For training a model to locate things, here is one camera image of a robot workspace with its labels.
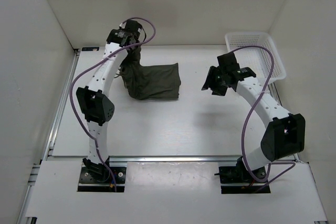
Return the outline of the olive green shorts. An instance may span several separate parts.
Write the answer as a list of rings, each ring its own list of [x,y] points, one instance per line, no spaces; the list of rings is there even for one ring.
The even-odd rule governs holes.
[[[136,100],[177,100],[181,79],[179,64],[143,66],[141,48],[129,51],[119,69],[124,87]]]

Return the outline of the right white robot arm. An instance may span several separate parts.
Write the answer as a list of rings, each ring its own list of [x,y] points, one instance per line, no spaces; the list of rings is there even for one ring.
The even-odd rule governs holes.
[[[266,92],[250,68],[225,72],[220,67],[211,66],[202,89],[224,96],[229,88],[249,103],[248,115],[256,112],[265,126],[259,147],[249,153],[242,149],[243,164],[236,168],[236,177],[240,181],[247,182],[254,177],[255,170],[304,150],[304,117],[282,107]]]

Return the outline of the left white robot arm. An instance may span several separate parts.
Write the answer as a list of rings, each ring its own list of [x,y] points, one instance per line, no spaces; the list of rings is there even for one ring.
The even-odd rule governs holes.
[[[114,114],[114,104],[108,98],[110,87],[123,60],[138,47],[121,48],[138,43],[142,30],[142,27],[113,29],[107,38],[104,63],[97,67],[89,83],[76,91],[90,137],[89,155],[83,159],[83,163],[98,182],[105,182],[110,176],[107,167],[107,126]]]

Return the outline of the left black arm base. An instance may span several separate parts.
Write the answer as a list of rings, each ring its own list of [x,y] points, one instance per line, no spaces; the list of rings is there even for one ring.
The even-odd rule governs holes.
[[[78,192],[123,193],[127,168],[110,166],[114,177],[103,164],[95,164],[84,158],[78,179]]]

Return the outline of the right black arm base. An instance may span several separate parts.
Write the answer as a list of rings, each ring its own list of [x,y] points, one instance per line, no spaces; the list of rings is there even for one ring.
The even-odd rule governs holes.
[[[214,174],[219,177],[222,195],[270,194],[268,181],[258,182],[245,168],[240,157],[234,166],[220,166]]]

